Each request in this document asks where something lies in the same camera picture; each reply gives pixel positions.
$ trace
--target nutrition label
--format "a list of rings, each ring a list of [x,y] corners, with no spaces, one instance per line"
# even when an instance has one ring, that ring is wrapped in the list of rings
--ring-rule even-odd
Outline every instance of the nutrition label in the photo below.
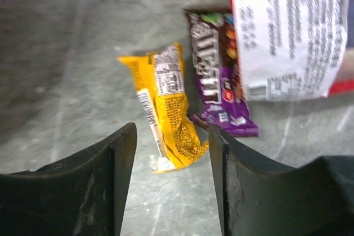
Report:
[[[233,0],[248,100],[326,97],[347,42],[348,0]]]
[[[155,81],[159,96],[184,92],[179,51],[174,45],[154,55]]]

